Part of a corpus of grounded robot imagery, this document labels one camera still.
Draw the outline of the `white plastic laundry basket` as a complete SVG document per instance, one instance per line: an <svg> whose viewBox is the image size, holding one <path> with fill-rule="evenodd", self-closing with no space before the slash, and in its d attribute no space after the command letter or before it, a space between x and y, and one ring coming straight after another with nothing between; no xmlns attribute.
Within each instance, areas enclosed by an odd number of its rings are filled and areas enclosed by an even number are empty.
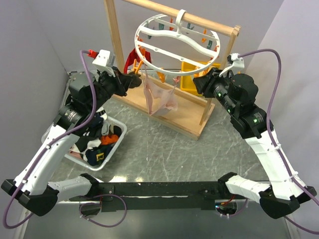
<svg viewBox="0 0 319 239"><path fill-rule="evenodd" d="M127 132L127 126L119 120L109 116L103 119L104 121L97 126L102 134L97 135L86 144L82 140L76 143L65 154L65 158L92 171L103 169Z"/></svg>

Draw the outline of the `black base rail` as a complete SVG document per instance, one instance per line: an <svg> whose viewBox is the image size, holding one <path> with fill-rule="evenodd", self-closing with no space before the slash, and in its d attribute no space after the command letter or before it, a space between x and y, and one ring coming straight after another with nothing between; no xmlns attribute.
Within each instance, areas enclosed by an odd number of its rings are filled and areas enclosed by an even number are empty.
<svg viewBox="0 0 319 239"><path fill-rule="evenodd" d="M72 202L101 202L102 212L155 209L214 210L215 202L232 194L216 181L204 182L116 182L100 183L96 198L77 196Z"/></svg>

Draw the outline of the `white round clip hanger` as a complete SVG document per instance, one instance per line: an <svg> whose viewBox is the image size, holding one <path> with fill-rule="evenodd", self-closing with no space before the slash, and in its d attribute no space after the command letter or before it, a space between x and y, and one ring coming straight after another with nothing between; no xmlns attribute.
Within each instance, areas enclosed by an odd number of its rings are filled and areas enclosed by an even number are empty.
<svg viewBox="0 0 319 239"><path fill-rule="evenodd" d="M154 15L142 22L134 36L137 55L157 72L172 76L194 75L208 69L218 60L220 39L215 31L187 27L180 10L170 20L165 14Z"/></svg>

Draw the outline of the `navy sock with buckle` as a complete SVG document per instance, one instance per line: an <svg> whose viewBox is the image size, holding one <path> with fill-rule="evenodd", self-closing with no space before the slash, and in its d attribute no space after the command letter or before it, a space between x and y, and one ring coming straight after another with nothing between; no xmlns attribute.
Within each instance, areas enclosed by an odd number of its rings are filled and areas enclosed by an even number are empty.
<svg viewBox="0 0 319 239"><path fill-rule="evenodd" d="M88 164L91 166L101 165L112 148L111 145L101 145L93 149L88 149L84 154L84 158L87 159Z"/></svg>

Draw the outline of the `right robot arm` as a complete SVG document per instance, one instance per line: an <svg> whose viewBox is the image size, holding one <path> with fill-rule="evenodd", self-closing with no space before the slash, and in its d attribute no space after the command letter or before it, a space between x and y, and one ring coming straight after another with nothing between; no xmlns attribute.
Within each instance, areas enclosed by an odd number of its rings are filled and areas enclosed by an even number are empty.
<svg viewBox="0 0 319 239"><path fill-rule="evenodd" d="M292 181L294 171L287 171L282 161L279 144L272 123L266 123L266 112L255 104L258 87L246 74L220 75L221 70L212 68L206 75L193 78L198 94L216 98L230 114L230 122L253 149L262 164L269 183L259 183L230 172L219 178L218 194L222 198L240 195L260 204L273 219L291 214L304 202L315 196L312 186L299 188Z"/></svg>

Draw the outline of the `pale pink sock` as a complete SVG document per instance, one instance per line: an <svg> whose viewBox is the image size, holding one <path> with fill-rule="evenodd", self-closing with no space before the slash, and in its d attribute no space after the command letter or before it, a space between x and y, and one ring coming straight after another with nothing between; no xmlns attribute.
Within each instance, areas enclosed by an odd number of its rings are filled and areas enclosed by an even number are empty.
<svg viewBox="0 0 319 239"><path fill-rule="evenodd" d="M174 87L170 90L165 90L157 86L149 78L147 71L145 71L143 85L148 114L150 116L159 117L168 114L170 111L177 111L178 102L174 94L176 85L174 85ZM153 110L154 99L159 99L158 108L156 110Z"/></svg>

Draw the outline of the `dark brown sock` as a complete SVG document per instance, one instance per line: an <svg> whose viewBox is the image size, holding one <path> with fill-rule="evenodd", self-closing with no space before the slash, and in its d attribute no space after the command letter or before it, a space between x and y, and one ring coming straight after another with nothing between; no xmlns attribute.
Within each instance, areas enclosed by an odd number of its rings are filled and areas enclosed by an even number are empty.
<svg viewBox="0 0 319 239"><path fill-rule="evenodd" d="M137 88L142 84L141 74L136 74L134 71L131 71L129 75L132 78L132 81L129 85L130 89Z"/></svg>

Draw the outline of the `wooden drying rack stand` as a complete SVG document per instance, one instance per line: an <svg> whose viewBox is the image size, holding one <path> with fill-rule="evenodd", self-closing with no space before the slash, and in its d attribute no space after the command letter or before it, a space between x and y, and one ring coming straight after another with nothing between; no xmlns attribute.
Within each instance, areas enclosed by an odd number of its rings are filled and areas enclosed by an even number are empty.
<svg viewBox="0 0 319 239"><path fill-rule="evenodd" d="M198 76L208 72L219 57L221 48L219 34L229 37L220 64L220 67L224 68L226 58L241 27L238 25L230 27L150 0L132 0L130 3L158 14L138 26L134 35L134 48L140 61L133 60L133 70L134 73L142 75L142 85L130 89L128 96L118 99L160 123L197 140L211 116L214 104L211 100L184 91L183 80L186 76ZM206 63L196 62L147 44L140 39L141 33L180 40L209 57L209 60ZM171 57L182 64L192 65L194 69L174 72L159 68L147 60L147 50Z"/></svg>

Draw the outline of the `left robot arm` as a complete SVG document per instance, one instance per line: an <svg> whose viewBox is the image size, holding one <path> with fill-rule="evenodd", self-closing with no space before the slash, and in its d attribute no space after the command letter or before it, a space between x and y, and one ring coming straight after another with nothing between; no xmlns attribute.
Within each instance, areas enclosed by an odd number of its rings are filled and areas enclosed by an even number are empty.
<svg viewBox="0 0 319 239"><path fill-rule="evenodd" d="M142 83L139 75L110 71L77 74L70 82L69 95L53 121L49 134L28 166L15 179L6 179L1 188L23 207L44 216L60 201L83 196L94 200L99 194L98 181L89 174L75 179L51 182L50 178L70 148L84 135L96 111L112 95L125 97L128 89Z"/></svg>

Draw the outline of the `red sock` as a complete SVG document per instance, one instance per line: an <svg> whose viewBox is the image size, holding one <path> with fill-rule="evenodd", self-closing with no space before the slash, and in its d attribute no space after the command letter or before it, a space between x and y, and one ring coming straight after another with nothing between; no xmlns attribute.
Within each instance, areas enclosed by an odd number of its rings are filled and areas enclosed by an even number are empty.
<svg viewBox="0 0 319 239"><path fill-rule="evenodd" d="M152 60L151 60L151 54L150 54L148 51L145 52L145 57L146 57L146 59L147 59L148 61L152 62ZM128 67L131 66L131 65L133 65L134 60L136 60L137 62L140 62L140 57L139 57L138 54L136 53L136 50L135 50L135 49L133 49L133 50L129 53L129 55L128 55L127 59L126 59L125 66L124 66L124 70L123 70L123 72L124 72L125 74L126 74L127 71L128 71Z"/></svg>

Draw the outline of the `yellow plastic tray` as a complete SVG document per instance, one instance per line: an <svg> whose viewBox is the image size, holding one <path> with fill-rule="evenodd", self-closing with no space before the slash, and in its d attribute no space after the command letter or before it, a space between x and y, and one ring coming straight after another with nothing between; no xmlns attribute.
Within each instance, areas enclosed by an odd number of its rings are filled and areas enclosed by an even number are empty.
<svg viewBox="0 0 319 239"><path fill-rule="evenodd" d="M196 90L196 87L195 87L195 84L193 83L193 78L194 77L200 77L200 76L203 76L203 75L206 75L208 73L208 71L211 69L211 68L219 68L220 67L220 63L213 63L212 66L210 66L209 68L205 69L204 71L202 72L199 72L199 73L196 73L195 75L187 75L187 76L181 76L181 79L180 79L180 89L182 91L185 91L185 92L188 92L188 93L191 93L195 96L200 96L200 94L197 93L197 90ZM181 63L181 70L183 72L189 72L189 71L193 71L193 70L196 70L198 67L194 66L194 65L191 65L189 63L186 63L186 62L182 62Z"/></svg>

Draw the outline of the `orange sock in basket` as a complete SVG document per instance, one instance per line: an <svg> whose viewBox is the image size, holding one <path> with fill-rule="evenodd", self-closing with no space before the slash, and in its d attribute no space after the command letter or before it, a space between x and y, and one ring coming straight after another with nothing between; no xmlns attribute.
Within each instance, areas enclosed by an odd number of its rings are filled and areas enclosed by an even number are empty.
<svg viewBox="0 0 319 239"><path fill-rule="evenodd" d="M113 143L116 143L118 139L119 137L116 134L103 135L101 136L101 144L102 145L113 144Z"/></svg>

